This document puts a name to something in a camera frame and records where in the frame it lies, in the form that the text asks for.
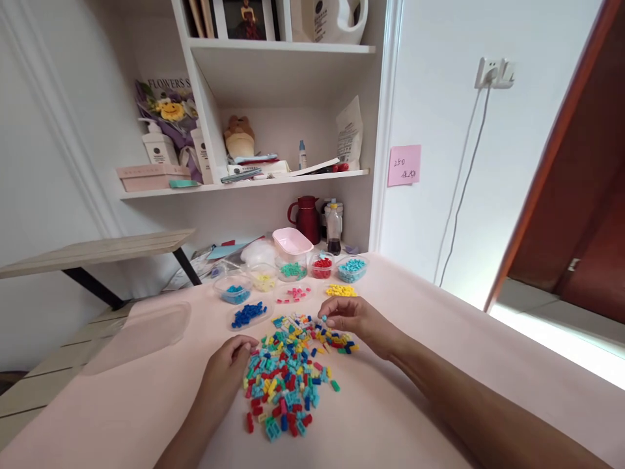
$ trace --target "pink sticky note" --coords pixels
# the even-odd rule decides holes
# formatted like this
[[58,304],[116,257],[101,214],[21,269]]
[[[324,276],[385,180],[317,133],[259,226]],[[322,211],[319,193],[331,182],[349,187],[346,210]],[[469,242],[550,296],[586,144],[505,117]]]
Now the pink sticky note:
[[389,182],[387,187],[401,186],[419,182],[419,168],[421,167],[421,146],[406,145],[405,147],[391,148],[389,162]]

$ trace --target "pink box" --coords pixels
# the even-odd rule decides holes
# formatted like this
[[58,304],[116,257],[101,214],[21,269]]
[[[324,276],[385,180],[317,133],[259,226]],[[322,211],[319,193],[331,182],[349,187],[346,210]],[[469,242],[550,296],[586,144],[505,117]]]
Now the pink box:
[[167,163],[117,168],[126,192],[169,189],[170,180],[191,180],[188,168]]

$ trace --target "wall socket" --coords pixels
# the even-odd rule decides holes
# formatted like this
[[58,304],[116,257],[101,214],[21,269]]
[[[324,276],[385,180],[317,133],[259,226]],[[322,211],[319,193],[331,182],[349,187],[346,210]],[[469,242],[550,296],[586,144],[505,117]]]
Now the wall socket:
[[492,71],[494,75],[490,87],[494,89],[512,88],[516,79],[516,63],[510,62],[508,59],[490,59],[482,57],[477,67],[477,75],[475,77],[475,88],[487,88],[488,83],[486,77]]

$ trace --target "cable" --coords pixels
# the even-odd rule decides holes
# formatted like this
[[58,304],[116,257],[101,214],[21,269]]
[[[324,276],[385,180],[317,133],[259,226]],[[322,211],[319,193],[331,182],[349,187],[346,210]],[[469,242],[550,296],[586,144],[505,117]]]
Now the cable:
[[482,116],[482,124],[480,125],[480,132],[477,134],[477,141],[475,142],[475,150],[473,150],[471,163],[469,164],[469,172],[467,173],[467,178],[464,181],[462,193],[460,194],[460,202],[458,203],[458,208],[456,209],[456,217],[454,221],[454,232],[451,235],[451,247],[449,248],[449,255],[447,256],[447,260],[445,261],[445,266],[443,267],[443,273],[441,274],[441,283],[439,283],[438,285],[439,287],[443,286],[443,279],[445,278],[445,271],[447,270],[447,264],[449,264],[449,259],[451,259],[451,255],[454,252],[454,242],[456,241],[456,230],[458,228],[458,214],[460,213],[460,208],[462,207],[462,201],[464,200],[464,193],[467,191],[467,185],[469,184],[469,177],[471,177],[471,171],[473,170],[473,163],[475,162],[475,155],[477,154],[477,149],[480,146],[480,140],[482,138],[482,131],[484,130],[484,124],[486,124],[486,113],[488,111],[488,98],[489,97],[490,97],[490,85],[488,85],[488,90],[486,91],[486,101],[484,102],[484,115]]
[[458,166],[458,175],[456,176],[456,185],[454,186],[454,195],[451,196],[451,204],[449,205],[449,213],[447,214],[447,221],[445,222],[445,229],[443,230],[443,238],[441,239],[441,245],[438,247],[438,257],[436,258],[436,270],[434,271],[434,281],[438,277],[438,268],[441,265],[441,256],[443,255],[443,246],[445,245],[445,237],[447,236],[447,228],[449,227],[449,220],[451,220],[451,214],[454,211],[454,201],[456,200],[456,192],[458,192],[458,186],[460,185],[460,175],[462,174],[462,167],[464,166],[464,157],[467,154],[467,146],[469,144],[469,135],[471,134],[471,127],[473,126],[473,117],[475,117],[475,110],[477,109],[477,103],[480,100],[480,93],[483,88],[477,91],[475,97],[475,103],[473,103],[473,111],[471,112],[471,118],[469,119],[469,128],[467,129],[467,135],[464,137],[464,146],[462,147],[462,156],[460,157],[460,165]]

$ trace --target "kettle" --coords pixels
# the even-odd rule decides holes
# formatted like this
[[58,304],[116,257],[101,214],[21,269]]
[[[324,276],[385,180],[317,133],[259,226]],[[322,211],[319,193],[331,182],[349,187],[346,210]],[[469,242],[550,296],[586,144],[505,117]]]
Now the kettle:
[[[286,218],[293,223],[298,231],[308,238],[313,244],[319,244],[321,241],[321,228],[319,220],[319,212],[315,208],[314,204],[319,198],[311,195],[304,195],[298,197],[297,202],[293,202],[286,212]],[[296,221],[291,220],[291,210],[294,206],[298,206],[298,213]]]

